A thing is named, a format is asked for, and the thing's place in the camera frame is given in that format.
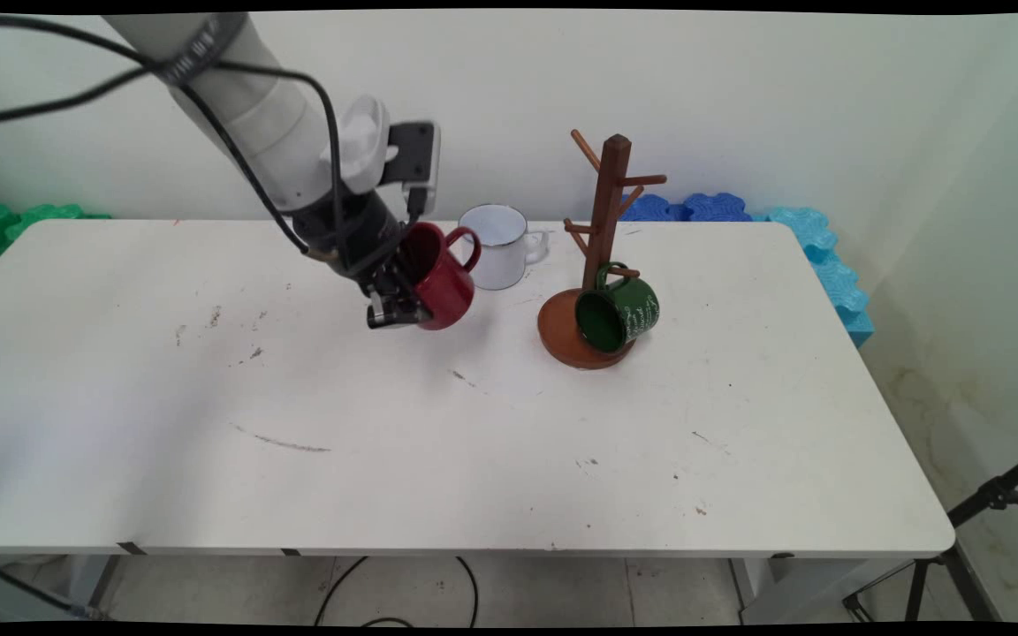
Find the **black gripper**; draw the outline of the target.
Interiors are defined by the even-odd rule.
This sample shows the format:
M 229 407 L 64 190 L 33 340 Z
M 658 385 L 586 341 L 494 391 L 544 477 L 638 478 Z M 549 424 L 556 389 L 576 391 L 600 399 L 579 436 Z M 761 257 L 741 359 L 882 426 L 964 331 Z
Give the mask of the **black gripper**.
M 427 274 L 420 235 L 407 235 L 378 193 L 340 199 L 342 222 L 335 221 L 334 193 L 295 210 L 292 226 L 310 250 L 343 278 L 366 285 L 369 329 L 403 329 L 433 317 L 414 285 Z

